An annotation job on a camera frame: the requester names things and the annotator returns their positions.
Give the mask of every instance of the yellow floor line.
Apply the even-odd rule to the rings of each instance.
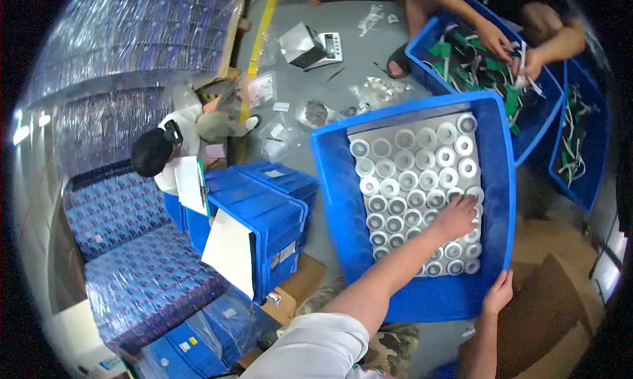
[[[251,60],[248,65],[248,78],[252,79],[257,75],[259,69],[259,58],[261,57],[261,49],[264,45],[262,35],[268,31],[270,22],[273,19],[273,13],[277,7],[278,0],[268,0],[264,9],[264,14],[261,16],[261,22],[259,23],[259,29],[257,29],[257,37],[255,37],[255,43],[253,44],[253,52],[251,53]],[[242,101],[242,108],[240,111],[239,120],[244,123],[246,119],[251,115],[250,108],[246,101]],[[235,161],[237,163],[244,163],[244,157],[246,156],[246,141],[243,139],[240,145],[237,147],[237,157]]]

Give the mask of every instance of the white shirt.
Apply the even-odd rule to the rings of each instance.
[[[292,320],[288,329],[241,379],[384,379],[383,372],[354,364],[367,352],[369,334],[346,314],[311,313]]]
[[[196,131],[196,118],[202,114],[202,105],[186,107],[182,110],[174,111],[167,114],[164,120],[158,124],[158,127],[165,129],[165,123],[174,120],[178,124],[180,133],[182,134],[182,145],[180,146],[180,156],[197,156],[199,160],[207,157],[202,140]],[[173,164],[168,162],[163,171],[154,177],[158,188],[161,191],[178,195],[176,187],[176,174],[174,173]]]

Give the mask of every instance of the black sandal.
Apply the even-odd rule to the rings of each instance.
[[[402,45],[400,48],[394,51],[394,53],[392,53],[389,57],[389,60],[387,60],[387,68],[385,69],[385,71],[387,72],[387,75],[394,80],[399,80],[400,78],[404,78],[411,74],[411,69],[409,68],[409,58],[407,58],[407,54],[405,54],[405,49],[407,48],[407,45],[408,43]],[[402,70],[402,74],[391,74],[391,70],[389,69],[389,64],[391,62],[396,62],[396,64],[400,67],[400,70]]]

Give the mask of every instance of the gray floor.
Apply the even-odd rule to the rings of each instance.
[[[259,20],[263,13],[266,0],[253,0],[248,18],[253,22],[253,28],[242,37],[240,51],[237,57],[237,67],[246,71],[253,43],[255,41]],[[368,32],[359,37],[358,22],[367,16],[372,4],[383,4],[385,14],[394,13],[400,19],[397,24],[387,24],[386,18],[379,21],[376,32]],[[260,68],[259,73],[273,70],[277,83],[277,101],[290,104],[289,114],[294,115],[302,100],[318,99],[332,109],[339,111],[349,106],[358,106],[358,101],[349,92],[352,85],[362,85],[368,76],[386,78],[383,71],[374,62],[384,67],[389,55],[407,40],[407,24],[404,10],[394,3],[377,1],[336,1],[323,3],[320,6],[308,4],[305,0],[280,0],[271,23],[269,33],[279,36],[300,21],[314,28],[317,32],[338,32],[343,45],[343,62],[317,68],[310,72],[303,72],[299,68],[289,65],[279,56],[273,67]],[[329,76],[345,67],[329,83]],[[414,98],[426,98],[429,95],[419,84],[415,84]],[[259,113],[264,124],[277,114],[272,105],[258,107],[251,113]],[[302,134],[297,139],[297,145],[289,150],[282,162],[297,170],[316,175],[317,171],[310,152],[310,132],[294,119],[295,127],[301,129]],[[260,160],[262,141],[257,136],[251,136],[248,143],[247,162]],[[546,178],[539,177],[528,166],[521,166],[517,170],[517,211],[520,215],[541,216],[554,213],[563,215],[576,224],[583,218],[575,211],[570,211],[571,201],[558,195]],[[312,224],[310,238],[305,252],[327,266],[324,282],[330,282],[340,276],[340,267],[336,253],[328,238],[324,221],[323,198],[319,195]],[[420,346],[411,366],[411,378],[421,378],[429,370],[447,363],[456,357],[457,348],[466,339],[462,337],[464,331],[472,326],[470,321],[455,321],[448,323],[433,323],[423,326],[420,336]]]

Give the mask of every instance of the black hair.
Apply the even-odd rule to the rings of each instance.
[[[163,171],[172,152],[173,145],[163,129],[149,130],[132,146],[132,169],[143,177],[154,177]]]

